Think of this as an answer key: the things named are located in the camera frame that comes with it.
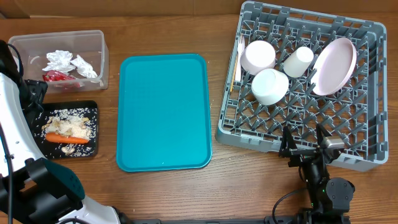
pink plate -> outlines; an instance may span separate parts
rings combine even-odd
[[[356,64],[356,49],[347,38],[339,38],[323,49],[313,68],[317,72],[311,83],[319,96],[330,95],[343,87],[351,77]]]

clear plastic container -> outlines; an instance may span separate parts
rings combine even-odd
[[[69,75],[78,79],[47,82],[49,85],[47,93],[108,88],[109,52],[104,34],[100,30],[18,35],[11,37],[8,42],[15,46],[21,55],[24,79],[43,81],[43,75],[46,74],[43,68],[49,62],[46,55],[56,50],[71,52],[72,59],[80,55],[93,66],[98,75],[96,78],[85,78],[74,69]],[[13,56],[17,56],[13,50],[11,52]]]

brown wall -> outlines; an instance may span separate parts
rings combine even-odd
[[[0,0],[6,17],[237,14],[244,0]],[[397,12],[396,0],[267,0],[317,12]]]

gray dish rack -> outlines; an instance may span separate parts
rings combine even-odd
[[[276,52],[275,69],[303,45],[314,60],[297,79],[289,78],[289,91],[275,105],[259,104],[251,93],[253,75],[243,70],[234,82],[238,38],[246,45],[254,40],[271,43]],[[357,64],[351,79],[338,92],[315,95],[310,79],[320,52],[334,39],[346,37],[355,45]],[[234,49],[223,91],[216,139],[222,144],[261,152],[280,148],[282,129],[288,125],[297,146],[317,146],[315,126],[320,123],[346,144],[345,153],[332,165],[366,171],[388,160],[387,34],[383,24],[333,16],[283,6],[246,1],[239,15]]]

white fork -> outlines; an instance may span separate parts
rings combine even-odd
[[[236,73],[235,73],[235,81],[241,81],[242,79],[242,69],[241,69],[241,56],[244,50],[244,37],[241,34],[238,42],[238,61],[236,62]]]

